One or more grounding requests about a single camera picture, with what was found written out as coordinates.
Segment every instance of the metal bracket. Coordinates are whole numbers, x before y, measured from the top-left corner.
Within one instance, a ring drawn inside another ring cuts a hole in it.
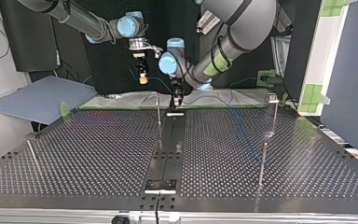
[[[221,20],[207,10],[197,23],[197,34],[207,35]]]
[[[176,180],[148,180],[145,194],[176,194]]]

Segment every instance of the small metal block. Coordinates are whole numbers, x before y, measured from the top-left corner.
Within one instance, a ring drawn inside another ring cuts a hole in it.
[[[145,190],[176,190],[176,180],[149,180]]]

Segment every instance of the gray panel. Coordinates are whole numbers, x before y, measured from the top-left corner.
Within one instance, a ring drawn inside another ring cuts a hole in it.
[[[70,111],[96,94],[91,86],[45,77],[0,99],[0,113],[49,125],[62,116],[62,103]]]
[[[348,12],[327,96],[322,122],[358,148],[358,1]]]

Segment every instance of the black backdrop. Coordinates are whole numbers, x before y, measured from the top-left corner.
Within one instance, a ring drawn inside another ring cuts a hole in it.
[[[140,10],[145,22],[149,24],[146,32],[151,44],[166,49],[166,42],[171,37],[181,37],[186,42],[186,57],[197,59],[198,37],[196,34],[200,7],[193,0],[76,0],[79,5],[95,12],[107,20],[120,18],[128,11]],[[128,91],[159,91],[168,93],[164,86],[151,80],[147,86],[140,86],[129,71],[135,73],[135,60],[128,51],[128,40],[121,39],[113,46],[110,43],[91,45],[84,40],[94,85],[101,94],[122,93]],[[169,83],[169,79],[158,70],[158,59],[149,52],[150,77],[159,77]]]

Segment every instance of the vertical metal post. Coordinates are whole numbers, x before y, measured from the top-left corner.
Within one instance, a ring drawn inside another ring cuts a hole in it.
[[[275,122],[275,120],[277,119],[278,105],[279,105],[279,102],[275,104],[274,122]]]
[[[31,140],[27,140],[28,148],[31,150],[32,158],[37,160],[36,154],[34,153],[34,148],[32,146]]]
[[[156,105],[157,105],[157,116],[158,116],[158,130],[159,130],[159,138],[161,139],[161,108],[160,108],[160,103],[159,103],[159,94],[157,93],[157,101],[156,101]]]
[[[160,111],[160,105],[159,105],[159,94],[157,93],[157,115],[158,115],[158,126],[161,129],[161,111]]]
[[[260,188],[263,187],[263,177],[264,177],[264,165],[266,163],[266,156],[267,156],[267,147],[268,147],[268,143],[265,143],[263,145],[263,151],[261,154],[261,166],[260,166],[260,176],[258,177],[258,186]]]

